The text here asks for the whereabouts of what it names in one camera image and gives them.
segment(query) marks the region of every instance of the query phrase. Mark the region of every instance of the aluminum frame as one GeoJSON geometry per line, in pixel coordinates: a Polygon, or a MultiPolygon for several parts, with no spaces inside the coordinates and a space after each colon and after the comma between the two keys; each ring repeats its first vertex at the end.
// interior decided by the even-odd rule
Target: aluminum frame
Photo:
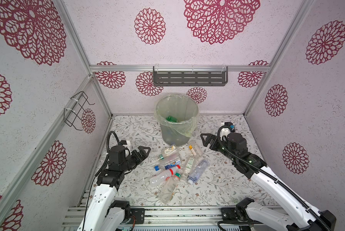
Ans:
{"type": "Polygon", "coordinates": [[[269,70],[269,65],[251,66],[251,65],[90,65],[92,72],[99,71],[150,71],[153,72],[153,67],[159,72],[180,71],[180,72],[220,72],[225,71],[262,71],[269,70]]]}
{"type": "Polygon", "coordinates": [[[300,29],[302,23],[304,22],[306,16],[308,16],[309,11],[314,4],[315,0],[303,0],[301,5],[299,6],[295,17],[293,18],[290,26],[286,34],[284,35],[281,44],[279,45],[277,51],[275,52],[274,57],[270,61],[270,69],[264,76],[260,79],[258,86],[254,94],[252,95],[249,103],[247,104],[246,110],[244,111],[244,115],[249,115],[252,111],[254,105],[258,101],[260,95],[263,93],[264,88],[267,86],[268,82],[270,81],[272,74],[279,66],[282,58],[284,57],[287,49],[291,45],[293,39],[295,38],[298,30],[300,29]]]}
{"type": "MultiPolygon", "coordinates": [[[[88,74],[92,75],[94,80],[96,80],[97,78],[95,77],[95,75],[93,74],[93,72],[90,69],[88,57],[86,56],[86,53],[82,47],[82,44],[81,44],[80,39],[77,35],[75,27],[71,21],[71,18],[68,14],[66,6],[64,5],[64,2],[62,0],[53,0],[53,3],[54,3],[54,5],[58,11],[59,16],[61,17],[61,19],[63,21],[64,27],[67,31],[68,36],[71,38],[71,40],[73,42],[73,46],[74,46],[80,60],[82,61],[82,65],[84,66],[84,68],[88,72],[88,74]]],[[[112,117],[112,112],[111,112],[110,106],[108,105],[108,102],[106,101],[106,99],[102,93],[99,82],[96,81],[96,84],[98,85],[96,88],[96,93],[97,93],[98,97],[101,99],[101,103],[103,104],[103,107],[106,109],[108,116],[112,117]]]]}
{"type": "MultiPolygon", "coordinates": [[[[93,78],[91,76],[85,77],[76,92],[84,91],[92,83],[92,79],[93,78]]],[[[76,105],[77,101],[69,99],[68,103],[64,107],[73,109],[76,105]]],[[[31,176],[34,174],[35,170],[45,157],[46,153],[52,146],[64,125],[65,122],[63,120],[63,111],[61,110],[55,122],[52,124],[45,136],[41,139],[39,144],[36,146],[36,149],[32,152],[21,170],[16,174],[16,177],[3,193],[3,196],[0,199],[0,226],[4,219],[8,216],[14,203],[24,189],[26,182],[30,180],[31,176]]]]}

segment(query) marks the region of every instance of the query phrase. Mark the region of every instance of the floor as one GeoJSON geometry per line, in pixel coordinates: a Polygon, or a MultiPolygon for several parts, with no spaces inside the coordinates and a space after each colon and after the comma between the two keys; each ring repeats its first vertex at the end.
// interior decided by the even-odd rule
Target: floor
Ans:
{"type": "MultiPolygon", "coordinates": [[[[179,183],[173,198],[165,205],[157,198],[163,184],[151,187],[148,183],[148,179],[156,173],[154,157],[168,146],[162,139],[159,123],[154,116],[116,116],[111,129],[117,133],[120,140],[130,140],[134,147],[151,147],[149,157],[130,174],[125,175],[116,199],[128,200],[131,206],[233,206],[249,197],[262,205],[277,205],[267,192],[239,173],[228,158],[202,145],[200,134],[216,134],[221,122],[232,122],[236,132],[241,133],[247,140],[249,151],[261,157],[243,116],[201,115],[192,139],[201,147],[210,165],[195,185],[179,183]]],[[[111,138],[110,147],[113,145],[116,145],[116,142],[111,138]]],[[[179,153],[183,161],[186,156],[191,155],[187,146],[180,147],[179,153]]],[[[104,151],[97,169],[104,162],[105,155],[104,151]]],[[[90,198],[94,194],[95,183],[96,180],[90,198]]]]}

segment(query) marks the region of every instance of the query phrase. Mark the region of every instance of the plastic bottle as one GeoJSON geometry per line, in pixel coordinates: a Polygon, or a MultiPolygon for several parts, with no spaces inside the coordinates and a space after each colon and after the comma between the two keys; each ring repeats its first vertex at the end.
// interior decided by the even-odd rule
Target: plastic bottle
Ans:
{"type": "Polygon", "coordinates": [[[173,166],[176,165],[181,165],[181,156],[178,153],[174,153],[169,155],[168,157],[159,160],[158,161],[158,165],[156,165],[154,167],[154,169],[156,169],[156,171],[160,170],[160,169],[170,169],[173,166]]]}
{"type": "Polygon", "coordinates": [[[167,178],[173,176],[176,173],[176,170],[180,169],[180,165],[176,165],[170,169],[164,170],[156,176],[150,178],[149,182],[151,186],[157,186],[164,182],[167,178]]]}
{"type": "Polygon", "coordinates": [[[195,141],[189,141],[188,147],[194,156],[203,156],[201,148],[197,145],[195,141]]]}
{"type": "Polygon", "coordinates": [[[175,175],[167,180],[160,194],[158,195],[160,201],[165,204],[170,201],[171,197],[173,196],[172,194],[174,193],[174,189],[179,183],[179,178],[182,173],[183,171],[181,169],[177,169],[175,175]]]}
{"type": "Polygon", "coordinates": [[[156,161],[165,159],[166,157],[174,153],[179,154],[179,148],[175,145],[171,145],[170,147],[167,147],[164,150],[162,150],[162,153],[160,155],[156,156],[156,161]]]}
{"type": "Polygon", "coordinates": [[[189,184],[196,183],[198,179],[200,178],[200,176],[205,172],[209,164],[210,162],[208,160],[204,159],[203,157],[200,157],[198,159],[197,166],[194,168],[194,170],[191,173],[189,173],[188,183],[189,184]]]}
{"type": "Polygon", "coordinates": [[[188,175],[193,170],[195,163],[197,162],[197,158],[193,156],[188,156],[187,160],[183,165],[183,174],[181,175],[180,182],[187,182],[188,175]]]}

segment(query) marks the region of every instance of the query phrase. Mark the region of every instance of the black cable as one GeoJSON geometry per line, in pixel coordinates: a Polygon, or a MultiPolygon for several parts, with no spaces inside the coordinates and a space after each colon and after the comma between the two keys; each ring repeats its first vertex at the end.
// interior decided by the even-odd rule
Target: black cable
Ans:
{"type": "MultiPolygon", "coordinates": [[[[229,126],[221,126],[218,130],[218,134],[217,137],[220,137],[220,132],[223,128],[229,128],[229,126]]],[[[245,159],[240,158],[239,156],[236,156],[233,152],[231,152],[227,147],[224,146],[224,144],[222,143],[221,139],[218,138],[217,139],[219,141],[219,144],[221,145],[221,147],[228,152],[229,154],[231,154],[233,157],[237,158],[240,162],[250,166],[251,168],[261,172],[262,174],[266,175],[267,177],[271,178],[272,180],[274,180],[277,184],[280,184],[285,190],[287,190],[293,197],[296,198],[296,200],[298,200],[303,207],[305,207],[307,209],[308,212],[310,212],[315,218],[316,220],[323,226],[323,229],[325,231],[330,231],[328,225],[294,192],[292,191],[292,189],[290,189],[286,184],[284,184],[283,182],[279,181],[278,178],[273,177],[271,174],[265,172],[262,169],[259,169],[258,167],[254,166],[253,164],[247,162],[245,159]]]]}
{"type": "Polygon", "coordinates": [[[93,186],[93,182],[96,179],[96,176],[94,177],[92,184],[90,185],[90,189],[89,189],[89,196],[88,199],[86,200],[86,207],[85,207],[85,215],[84,215],[84,223],[82,224],[82,231],[84,231],[84,226],[85,226],[85,219],[86,219],[86,211],[88,210],[88,203],[89,203],[89,198],[90,198],[90,193],[92,191],[92,186],[93,186]]]}
{"type": "Polygon", "coordinates": [[[93,186],[93,182],[94,180],[96,179],[96,177],[101,173],[101,171],[103,170],[103,168],[106,167],[107,163],[108,163],[108,158],[109,158],[109,155],[108,153],[110,152],[110,137],[111,137],[111,134],[114,135],[116,141],[117,141],[117,144],[118,145],[121,145],[120,141],[119,141],[119,138],[117,137],[117,134],[114,132],[114,131],[110,131],[108,132],[107,134],[107,138],[106,138],[106,152],[107,152],[107,155],[105,157],[105,160],[101,166],[101,168],[96,172],[95,176],[94,176],[94,179],[92,181],[92,184],[90,185],[90,190],[89,190],[89,196],[88,196],[88,199],[86,201],[86,207],[85,207],[85,215],[84,215],[84,223],[82,224],[82,231],[84,231],[84,226],[85,226],[85,218],[86,218],[86,211],[88,210],[88,202],[89,202],[89,197],[90,197],[90,192],[92,190],[92,186],[93,186]]]}
{"type": "Polygon", "coordinates": [[[105,146],[106,146],[106,152],[107,152],[107,155],[105,156],[105,159],[104,159],[104,162],[101,166],[101,168],[97,171],[96,173],[96,177],[101,173],[101,171],[106,167],[107,163],[108,163],[108,159],[109,159],[109,153],[110,153],[110,137],[111,137],[111,134],[114,135],[116,141],[117,141],[117,144],[118,145],[121,145],[120,141],[119,141],[119,138],[117,137],[116,133],[114,131],[110,131],[108,132],[107,134],[107,138],[106,138],[106,142],[105,142],[105,146]]]}
{"type": "Polygon", "coordinates": [[[253,221],[253,222],[235,222],[235,221],[218,221],[218,227],[221,229],[221,231],[227,231],[224,228],[221,227],[220,224],[231,224],[231,225],[253,225],[253,224],[262,224],[261,222],[258,221],[253,221]]]}

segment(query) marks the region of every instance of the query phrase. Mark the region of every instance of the gray bin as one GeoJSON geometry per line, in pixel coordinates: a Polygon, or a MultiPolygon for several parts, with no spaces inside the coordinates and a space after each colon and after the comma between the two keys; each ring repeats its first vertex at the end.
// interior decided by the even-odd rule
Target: gray bin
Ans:
{"type": "Polygon", "coordinates": [[[199,118],[196,102],[184,95],[170,95],[161,99],[154,114],[160,123],[163,140],[177,146],[188,143],[199,118]],[[167,121],[169,116],[177,118],[179,122],[167,121]]]}

